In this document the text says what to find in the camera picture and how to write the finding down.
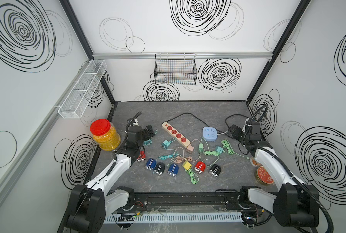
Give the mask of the blue striped shaver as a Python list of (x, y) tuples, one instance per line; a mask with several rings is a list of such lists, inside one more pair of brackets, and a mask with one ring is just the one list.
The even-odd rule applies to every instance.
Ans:
[(168, 168), (168, 174), (172, 177), (175, 177), (178, 174), (179, 166), (177, 164), (170, 164)]

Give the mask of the red shaver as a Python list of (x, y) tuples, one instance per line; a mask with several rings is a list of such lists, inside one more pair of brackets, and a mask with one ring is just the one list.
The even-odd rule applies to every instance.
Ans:
[(145, 152), (144, 152), (144, 151), (140, 151), (140, 154), (139, 154), (139, 156), (138, 156), (138, 158), (137, 158), (137, 161), (138, 161), (138, 162), (143, 162), (143, 161), (145, 161), (145, 160), (146, 160)]
[(206, 169), (206, 164), (202, 161), (196, 163), (194, 170), (198, 174), (202, 174)]

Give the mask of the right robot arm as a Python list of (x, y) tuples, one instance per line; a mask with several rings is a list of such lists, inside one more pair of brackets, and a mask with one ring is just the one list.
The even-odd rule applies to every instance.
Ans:
[(334, 231), (334, 223), (319, 200), (318, 190), (299, 179), (280, 157), (261, 132), (260, 123), (247, 119), (243, 127), (232, 125), (226, 133), (246, 148), (273, 179), (278, 191), (275, 194), (257, 186), (243, 186), (239, 191), (240, 205), (255, 204), (268, 211), (283, 227), (293, 227), (300, 232), (319, 225), (319, 214), (327, 221), (327, 232)]

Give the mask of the beige power strip red sockets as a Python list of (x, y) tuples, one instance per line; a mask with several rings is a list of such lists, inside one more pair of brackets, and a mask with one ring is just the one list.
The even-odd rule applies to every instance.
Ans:
[(184, 148), (187, 148), (191, 144), (191, 141), (176, 128), (174, 128), (170, 123), (165, 121), (161, 126), (163, 130), (165, 130), (170, 136), (176, 139), (176, 141), (180, 143)]

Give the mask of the black shaver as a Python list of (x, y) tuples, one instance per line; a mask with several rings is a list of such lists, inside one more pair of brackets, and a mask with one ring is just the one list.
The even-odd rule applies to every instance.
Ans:
[(209, 173), (210, 173), (213, 177), (217, 178), (217, 177), (220, 175), (220, 173), (221, 173), (221, 167), (220, 167), (219, 165), (217, 165), (217, 164), (214, 164), (214, 165), (210, 168)]
[(162, 175), (164, 173), (164, 171), (165, 171), (165, 165), (163, 163), (159, 162), (156, 164), (153, 173), (156, 175)]

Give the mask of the teal charger adapter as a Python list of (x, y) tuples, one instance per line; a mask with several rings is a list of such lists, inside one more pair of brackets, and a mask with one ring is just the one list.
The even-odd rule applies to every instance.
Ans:
[(175, 141), (176, 141), (176, 139), (173, 139), (173, 140), (170, 140), (170, 141), (164, 140), (164, 141), (162, 142), (162, 147), (163, 147), (164, 149), (168, 149), (169, 146), (170, 146), (173, 142), (175, 142)]

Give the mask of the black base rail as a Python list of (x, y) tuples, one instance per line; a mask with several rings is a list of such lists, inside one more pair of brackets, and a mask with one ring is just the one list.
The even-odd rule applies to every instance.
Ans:
[(234, 189), (214, 192), (135, 192), (129, 196), (127, 207), (136, 205), (141, 210), (153, 206), (204, 206), (220, 205), (226, 210), (248, 210), (252, 205)]

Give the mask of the green charger adapter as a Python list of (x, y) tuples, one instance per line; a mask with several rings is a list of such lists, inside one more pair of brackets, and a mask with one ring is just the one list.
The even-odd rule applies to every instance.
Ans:
[(215, 147), (215, 152), (217, 152), (218, 154), (222, 154), (223, 153), (223, 148), (221, 146), (216, 146)]
[(202, 143), (200, 143), (198, 146), (198, 153), (202, 154), (203, 152), (204, 152), (204, 145)]

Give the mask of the blue shaver left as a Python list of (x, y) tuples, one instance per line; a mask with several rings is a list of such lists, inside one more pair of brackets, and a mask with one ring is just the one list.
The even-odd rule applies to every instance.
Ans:
[(157, 164), (157, 162), (156, 162), (155, 159), (149, 158), (149, 159), (147, 160), (146, 164), (145, 164), (145, 168), (146, 168), (147, 170), (154, 170), (155, 167), (156, 167), (156, 164)]

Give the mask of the yellow-green charger adapter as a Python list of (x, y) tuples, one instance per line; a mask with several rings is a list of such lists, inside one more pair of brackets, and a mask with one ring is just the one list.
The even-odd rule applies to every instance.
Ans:
[(185, 162), (183, 163), (183, 168), (184, 168), (185, 170), (190, 170), (191, 167), (192, 167), (192, 164), (191, 164), (189, 161), (185, 161)]

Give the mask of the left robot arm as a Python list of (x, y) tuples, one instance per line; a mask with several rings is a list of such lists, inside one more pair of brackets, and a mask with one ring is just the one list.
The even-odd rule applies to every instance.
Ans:
[(63, 218), (65, 228), (70, 232), (97, 233), (107, 215), (121, 207), (133, 206), (133, 189), (120, 186), (112, 191), (111, 188), (136, 162), (144, 142), (154, 136), (152, 125), (128, 126), (123, 142), (112, 151), (112, 161), (87, 184), (72, 189)]

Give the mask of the red round tin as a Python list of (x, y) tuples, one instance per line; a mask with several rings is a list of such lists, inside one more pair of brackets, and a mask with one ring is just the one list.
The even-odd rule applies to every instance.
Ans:
[(274, 184), (273, 178), (269, 175), (269, 173), (263, 166), (257, 168), (257, 170), (255, 171), (255, 178), (260, 184), (263, 185)]

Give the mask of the pink charger adapter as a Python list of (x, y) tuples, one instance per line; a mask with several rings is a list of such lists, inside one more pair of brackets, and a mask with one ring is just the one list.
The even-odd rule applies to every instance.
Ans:
[(193, 146), (188, 145), (188, 146), (186, 147), (186, 152), (187, 152), (187, 153), (192, 154), (193, 151), (194, 151), (194, 147), (193, 147)]

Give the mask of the yellow jar red lid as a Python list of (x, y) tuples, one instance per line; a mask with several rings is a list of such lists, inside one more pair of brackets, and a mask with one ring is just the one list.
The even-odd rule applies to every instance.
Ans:
[(121, 137), (114, 125), (107, 119), (98, 119), (90, 126), (93, 139), (105, 151), (115, 150), (121, 143)]

